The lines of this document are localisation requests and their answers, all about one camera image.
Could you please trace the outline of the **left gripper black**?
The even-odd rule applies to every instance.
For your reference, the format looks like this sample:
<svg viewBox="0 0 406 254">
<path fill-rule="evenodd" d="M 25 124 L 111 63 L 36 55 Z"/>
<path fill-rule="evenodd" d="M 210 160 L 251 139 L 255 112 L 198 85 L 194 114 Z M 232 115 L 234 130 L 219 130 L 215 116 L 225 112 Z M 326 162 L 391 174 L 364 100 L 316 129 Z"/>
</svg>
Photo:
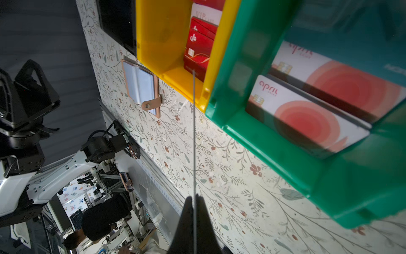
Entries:
<svg viewBox="0 0 406 254">
<path fill-rule="evenodd" d="M 57 133 L 43 118 L 60 106 L 60 96 L 41 66 L 29 59 L 15 79 L 1 70 L 1 138 L 12 149 L 33 147 Z"/>
</svg>

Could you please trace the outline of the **teal card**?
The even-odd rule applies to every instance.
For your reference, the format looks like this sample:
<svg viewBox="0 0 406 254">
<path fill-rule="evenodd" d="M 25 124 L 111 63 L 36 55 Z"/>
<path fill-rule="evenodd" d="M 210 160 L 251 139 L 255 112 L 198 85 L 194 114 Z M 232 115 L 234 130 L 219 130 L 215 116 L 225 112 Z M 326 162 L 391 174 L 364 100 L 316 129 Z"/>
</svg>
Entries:
<svg viewBox="0 0 406 254">
<path fill-rule="evenodd" d="M 192 155 L 193 155 L 193 253 L 198 254 L 197 251 L 197 212 L 196 212 L 196 196 L 197 196 L 197 182 L 196 182 L 196 72 L 192 71 Z"/>
</svg>

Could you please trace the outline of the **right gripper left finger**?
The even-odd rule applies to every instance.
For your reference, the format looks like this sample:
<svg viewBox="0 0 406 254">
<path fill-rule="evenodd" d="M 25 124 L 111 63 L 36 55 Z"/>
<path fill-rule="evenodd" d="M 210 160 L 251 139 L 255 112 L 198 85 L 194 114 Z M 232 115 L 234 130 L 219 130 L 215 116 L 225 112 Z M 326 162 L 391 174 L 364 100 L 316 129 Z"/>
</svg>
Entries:
<svg viewBox="0 0 406 254">
<path fill-rule="evenodd" d="M 193 207 L 192 197 L 185 200 L 179 223 L 167 254 L 193 254 Z"/>
</svg>

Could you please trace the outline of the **red VIP card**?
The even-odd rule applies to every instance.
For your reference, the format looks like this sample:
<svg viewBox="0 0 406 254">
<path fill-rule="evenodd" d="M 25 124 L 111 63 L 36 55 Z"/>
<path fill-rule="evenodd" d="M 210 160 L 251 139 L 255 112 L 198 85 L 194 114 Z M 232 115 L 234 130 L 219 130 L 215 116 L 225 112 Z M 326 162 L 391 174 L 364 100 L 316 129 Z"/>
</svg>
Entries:
<svg viewBox="0 0 406 254">
<path fill-rule="evenodd" d="M 192 17 L 184 55 L 184 69 L 204 82 L 217 26 Z"/>
</svg>

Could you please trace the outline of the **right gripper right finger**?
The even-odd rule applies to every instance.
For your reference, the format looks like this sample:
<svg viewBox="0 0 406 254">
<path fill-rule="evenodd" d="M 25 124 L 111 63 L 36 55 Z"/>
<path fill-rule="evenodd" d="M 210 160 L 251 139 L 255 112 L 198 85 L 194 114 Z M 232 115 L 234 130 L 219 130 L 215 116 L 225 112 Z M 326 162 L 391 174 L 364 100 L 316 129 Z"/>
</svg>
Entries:
<svg viewBox="0 0 406 254">
<path fill-rule="evenodd" d="M 228 247 L 219 243 L 205 200 L 199 195 L 195 196 L 195 253 L 232 254 Z"/>
</svg>

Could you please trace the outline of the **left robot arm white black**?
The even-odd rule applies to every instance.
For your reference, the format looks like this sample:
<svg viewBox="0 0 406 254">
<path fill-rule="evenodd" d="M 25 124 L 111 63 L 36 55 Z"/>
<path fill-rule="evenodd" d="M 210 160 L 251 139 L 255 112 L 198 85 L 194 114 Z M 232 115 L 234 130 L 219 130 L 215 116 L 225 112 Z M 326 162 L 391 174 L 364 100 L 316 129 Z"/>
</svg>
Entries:
<svg viewBox="0 0 406 254">
<path fill-rule="evenodd" d="M 60 106 L 60 97 L 41 66 L 28 60 L 15 78 L 1 71 L 1 227 L 39 216 L 43 207 L 72 180 L 120 151 L 138 159 L 139 144 L 117 121 L 115 134 L 93 132 L 73 155 L 45 164 L 42 140 L 57 132 L 44 117 Z"/>
</svg>

